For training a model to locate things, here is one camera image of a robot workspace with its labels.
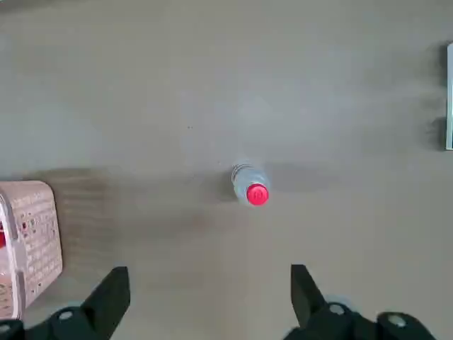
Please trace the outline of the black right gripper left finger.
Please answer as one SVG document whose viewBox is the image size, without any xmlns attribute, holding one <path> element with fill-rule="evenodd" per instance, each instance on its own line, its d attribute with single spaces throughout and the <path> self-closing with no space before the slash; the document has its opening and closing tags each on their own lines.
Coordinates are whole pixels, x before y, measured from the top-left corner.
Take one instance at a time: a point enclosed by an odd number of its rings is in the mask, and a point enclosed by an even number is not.
<svg viewBox="0 0 453 340">
<path fill-rule="evenodd" d="M 117 266 L 77 306 L 62 308 L 33 327 L 18 319 L 1 321 L 2 339 L 110 339 L 130 306 L 130 277 Z"/>
</svg>

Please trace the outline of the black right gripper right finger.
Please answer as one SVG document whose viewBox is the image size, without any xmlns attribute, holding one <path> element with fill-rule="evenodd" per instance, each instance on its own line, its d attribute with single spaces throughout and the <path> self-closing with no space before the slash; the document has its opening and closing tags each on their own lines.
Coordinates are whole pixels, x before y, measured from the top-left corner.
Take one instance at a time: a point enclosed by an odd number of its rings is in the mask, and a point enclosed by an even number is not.
<svg viewBox="0 0 453 340">
<path fill-rule="evenodd" d="M 291 301 L 299 326 L 286 339 L 428 340 L 434 336 L 415 317 L 382 312 L 372 321 L 322 295 L 306 266 L 291 265 Z"/>
</svg>

